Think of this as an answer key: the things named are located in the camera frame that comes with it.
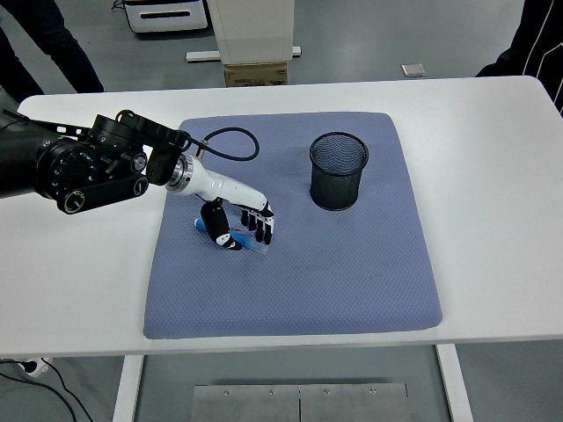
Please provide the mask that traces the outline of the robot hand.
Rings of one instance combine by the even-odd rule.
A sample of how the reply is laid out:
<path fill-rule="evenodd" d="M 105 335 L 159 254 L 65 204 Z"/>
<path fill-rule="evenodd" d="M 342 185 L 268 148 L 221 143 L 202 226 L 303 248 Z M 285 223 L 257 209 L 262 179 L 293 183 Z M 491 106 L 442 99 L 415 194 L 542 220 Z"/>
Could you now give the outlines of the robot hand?
<path fill-rule="evenodd" d="M 255 232 L 256 241 L 270 245 L 274 231 L 274 213 L 263 193 L 233 178 L 206 170 L 191 156 L 186 156 L 186 170 L 181 181 L 186 182 L 182 193 L 195 194 L 205 201 L 201 207 L 201 219 L 215 244 L 228 250 L 242 249 L 241 243 L 230 233 L 223 209 L 223 202 L 226 200 L 241 208 L 241 220 L 250 231 Z"/>

